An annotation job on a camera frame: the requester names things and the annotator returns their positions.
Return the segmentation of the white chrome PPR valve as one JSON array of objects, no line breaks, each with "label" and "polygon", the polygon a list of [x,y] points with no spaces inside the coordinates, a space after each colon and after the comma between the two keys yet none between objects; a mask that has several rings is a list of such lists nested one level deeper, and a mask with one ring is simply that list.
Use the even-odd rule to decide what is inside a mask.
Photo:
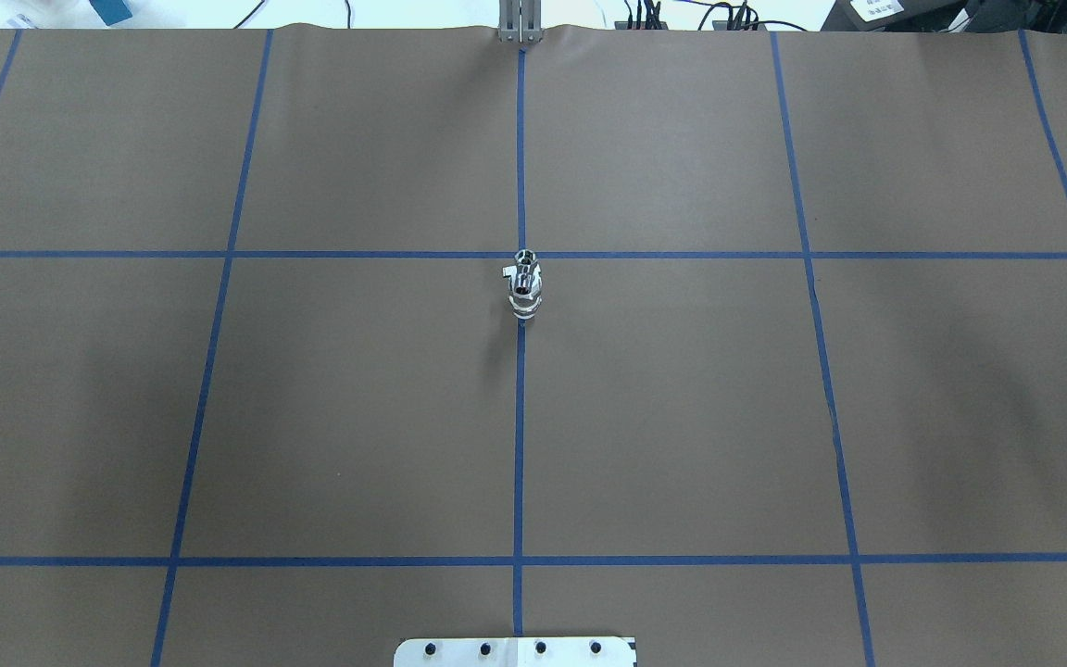
[{"label": "white chrome PPR valve", "polygon": [[517,321],[530,321],[543,303],[541,290],[511,290],[508,293],[509,307]]}]

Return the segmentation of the black box with label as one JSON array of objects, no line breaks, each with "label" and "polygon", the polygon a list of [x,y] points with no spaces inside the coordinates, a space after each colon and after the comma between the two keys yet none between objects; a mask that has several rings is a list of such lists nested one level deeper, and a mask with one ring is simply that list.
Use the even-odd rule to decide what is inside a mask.
[{"label": "black box with label", "polygon": [[937,32],[967,1],[834,1],[822,32]]}]

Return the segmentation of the aluminium frame post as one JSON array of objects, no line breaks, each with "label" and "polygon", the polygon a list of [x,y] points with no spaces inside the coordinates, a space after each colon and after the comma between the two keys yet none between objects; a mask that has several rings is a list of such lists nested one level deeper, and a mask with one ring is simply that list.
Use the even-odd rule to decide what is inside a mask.
[{"label": "aluminium frame post", "polygon": [[498,41],[521,46],[542,42],[545,35],[542,21],[544,4],[541,0],[498,1]]}]

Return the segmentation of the chrome threaded pipe fitting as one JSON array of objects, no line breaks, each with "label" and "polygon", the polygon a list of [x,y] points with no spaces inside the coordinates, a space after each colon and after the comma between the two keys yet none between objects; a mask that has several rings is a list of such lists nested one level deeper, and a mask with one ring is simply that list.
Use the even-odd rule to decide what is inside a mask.
[{"label": "chrome threaded pipe fitting", "polygon": [[513,263],[501,270],[501,277],[507,280],[508,290],[512,296],[534,298],[542,290],[538,257],[529,248],[517,250]]}]

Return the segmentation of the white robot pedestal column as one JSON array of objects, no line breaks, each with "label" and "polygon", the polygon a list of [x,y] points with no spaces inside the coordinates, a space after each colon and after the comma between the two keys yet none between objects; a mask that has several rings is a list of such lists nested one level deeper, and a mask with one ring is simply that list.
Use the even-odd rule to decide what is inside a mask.
[{"label": "white robot pedestal column", "polygon": [[609,635],[411,638],[394,666],[636,666],[633,638]]}]

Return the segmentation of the blue block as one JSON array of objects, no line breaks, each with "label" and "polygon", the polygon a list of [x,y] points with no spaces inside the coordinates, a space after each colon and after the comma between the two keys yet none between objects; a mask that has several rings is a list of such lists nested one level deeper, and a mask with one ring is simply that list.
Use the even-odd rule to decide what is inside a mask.
[{"label": "blue block", "polygon": [[130,1],[126,0],[89,0],[89,6],[97,14],[107,27],[115,26],[134,17]]}]

